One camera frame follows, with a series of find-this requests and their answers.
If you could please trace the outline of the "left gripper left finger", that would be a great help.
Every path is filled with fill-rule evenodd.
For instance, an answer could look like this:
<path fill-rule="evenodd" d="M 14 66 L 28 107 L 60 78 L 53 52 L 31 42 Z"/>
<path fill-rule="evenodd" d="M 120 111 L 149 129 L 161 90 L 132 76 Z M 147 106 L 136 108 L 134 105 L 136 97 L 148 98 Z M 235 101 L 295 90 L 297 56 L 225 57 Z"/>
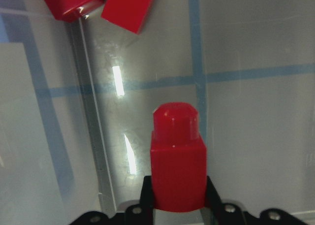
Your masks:
<path fill-rule="evenodd" d="M 153 225 L 155 198 L 152 188 L 151 176 L 145 176 L 137 204 L 125 210 L 126 225 Z"/>

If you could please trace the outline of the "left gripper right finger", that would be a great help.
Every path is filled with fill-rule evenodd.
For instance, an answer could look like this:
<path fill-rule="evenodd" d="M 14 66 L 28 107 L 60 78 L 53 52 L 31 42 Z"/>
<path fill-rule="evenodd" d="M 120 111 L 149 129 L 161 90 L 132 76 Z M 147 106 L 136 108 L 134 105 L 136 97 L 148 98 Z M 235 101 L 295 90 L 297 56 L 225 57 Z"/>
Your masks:
<path fill-rule="evenodd" d="M 205 207 L 210 209 L 216 225 L 244 224 L 244 215 L 240 207 L 235 203 L 223 202 L 209 176 L 207 176 Z"/>

